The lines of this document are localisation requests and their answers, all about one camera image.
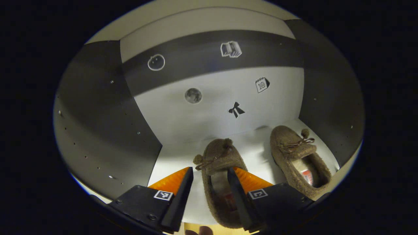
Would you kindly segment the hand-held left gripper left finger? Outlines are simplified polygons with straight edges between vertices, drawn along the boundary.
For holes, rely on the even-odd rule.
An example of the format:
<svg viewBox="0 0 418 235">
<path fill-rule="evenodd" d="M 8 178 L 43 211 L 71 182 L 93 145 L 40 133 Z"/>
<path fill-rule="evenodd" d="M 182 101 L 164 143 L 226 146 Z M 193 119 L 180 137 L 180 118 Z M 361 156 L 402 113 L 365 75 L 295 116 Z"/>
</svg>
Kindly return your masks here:
<svg viewBox="0 0 418 235">
<path fill-rule="evenodd" d="M 133 186 L 108 208 L 135 226 L 173 234 L 180 229 L 193 180 L 193 168 L 185 167 L 151 186 Z"/>
</svg>

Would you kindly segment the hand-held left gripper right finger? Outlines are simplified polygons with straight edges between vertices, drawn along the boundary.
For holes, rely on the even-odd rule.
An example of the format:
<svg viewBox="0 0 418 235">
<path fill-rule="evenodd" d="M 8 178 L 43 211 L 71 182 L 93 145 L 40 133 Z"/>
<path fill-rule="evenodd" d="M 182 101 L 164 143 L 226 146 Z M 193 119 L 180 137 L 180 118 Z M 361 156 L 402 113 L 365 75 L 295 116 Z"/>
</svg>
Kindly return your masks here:
<svg viewBox="0 0 418 235">
<path fill-rule="evenodd" d="M 243 229 L 249 232 L 288 232 L 309 217 L 314 201 L 288 183 L 245 190 L 238 168 L 229 168 L 228 182 Z"/>
</svg>

